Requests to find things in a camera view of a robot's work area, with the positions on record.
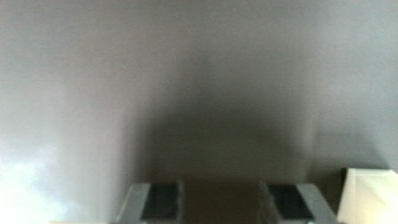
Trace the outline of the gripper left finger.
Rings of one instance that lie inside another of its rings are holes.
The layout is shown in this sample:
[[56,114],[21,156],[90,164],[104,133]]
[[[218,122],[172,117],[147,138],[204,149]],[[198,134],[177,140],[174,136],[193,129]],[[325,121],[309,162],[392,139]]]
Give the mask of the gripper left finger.
[[129,186],[115,224],[182,224],[184,185],[136,183]]

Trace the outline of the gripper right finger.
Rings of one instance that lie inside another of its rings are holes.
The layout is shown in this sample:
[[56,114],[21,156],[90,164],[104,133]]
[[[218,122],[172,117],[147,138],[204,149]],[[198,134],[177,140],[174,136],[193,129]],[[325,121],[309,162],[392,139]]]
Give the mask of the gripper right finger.
[[339,224],[316,186],[259,182],[257,224]]

